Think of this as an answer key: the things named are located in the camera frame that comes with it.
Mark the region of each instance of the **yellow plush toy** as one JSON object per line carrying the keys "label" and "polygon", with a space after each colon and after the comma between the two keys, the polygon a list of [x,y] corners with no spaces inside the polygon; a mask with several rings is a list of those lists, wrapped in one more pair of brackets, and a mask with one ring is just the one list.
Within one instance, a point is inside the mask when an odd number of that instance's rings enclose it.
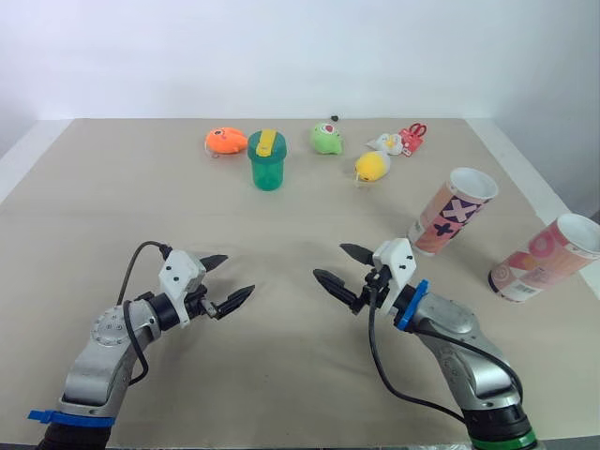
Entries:
{"label": "yellow plush toy", "polygon": [[387,152],[383,150],[366,152],[356,160],[354,171],[356,177],[362,181],[377,181],[389,172],[390,165]]}

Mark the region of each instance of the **green cup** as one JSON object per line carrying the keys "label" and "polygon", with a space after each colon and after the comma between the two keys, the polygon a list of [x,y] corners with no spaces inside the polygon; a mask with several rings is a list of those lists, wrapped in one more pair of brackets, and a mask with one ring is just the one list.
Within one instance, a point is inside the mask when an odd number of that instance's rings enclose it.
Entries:
{"label": "green cup", "polygon": [[258,189],[275,190],[283,182],[283,159],[288,151],[285,138],[274,129],[262,129],[247,140],[252,179]]}

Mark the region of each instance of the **patterned paper cup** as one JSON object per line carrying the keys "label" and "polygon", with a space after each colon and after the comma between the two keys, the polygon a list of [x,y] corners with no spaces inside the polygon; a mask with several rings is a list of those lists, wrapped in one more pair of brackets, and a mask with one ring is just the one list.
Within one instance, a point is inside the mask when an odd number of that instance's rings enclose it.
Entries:
{"label": "patterned paper cup", "polygon": [[409,229],[412,247],[428,256],[439,253],[496,195],[498,186],[489,175],[469,167],[454,169]]}
{"label": "patterned paper cup", "polygon": [[563,214],[497,265],[487,281],[495,293],[523,302],[600,259],[600,225]]}

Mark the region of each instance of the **white cup rim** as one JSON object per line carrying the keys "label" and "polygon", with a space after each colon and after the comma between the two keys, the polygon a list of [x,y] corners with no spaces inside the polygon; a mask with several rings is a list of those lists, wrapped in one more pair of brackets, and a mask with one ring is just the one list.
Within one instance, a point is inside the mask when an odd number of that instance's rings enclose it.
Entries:
{"label": "white cup rim", "polygon": [[596,256],[600,255],[600,225],[579,214],[562,214],[556,219],[562,235],[575,246]]}
{"label": "white cup rim", "polygon": [[450,182],[460,192],[477,200],[490,200],[498,195],[494,179],[471,167],[455,168],[450,172]]}

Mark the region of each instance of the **green plush toy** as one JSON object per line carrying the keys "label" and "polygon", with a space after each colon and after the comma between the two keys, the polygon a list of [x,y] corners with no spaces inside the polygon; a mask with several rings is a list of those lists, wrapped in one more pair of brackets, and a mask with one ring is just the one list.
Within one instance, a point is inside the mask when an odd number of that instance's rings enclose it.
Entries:
{"label": "green plush toy", "polygon": [[339,155],[341,153],[341,136],[331,124],[320,123],[310,131],[310,145],[317,153],[323,155]]}

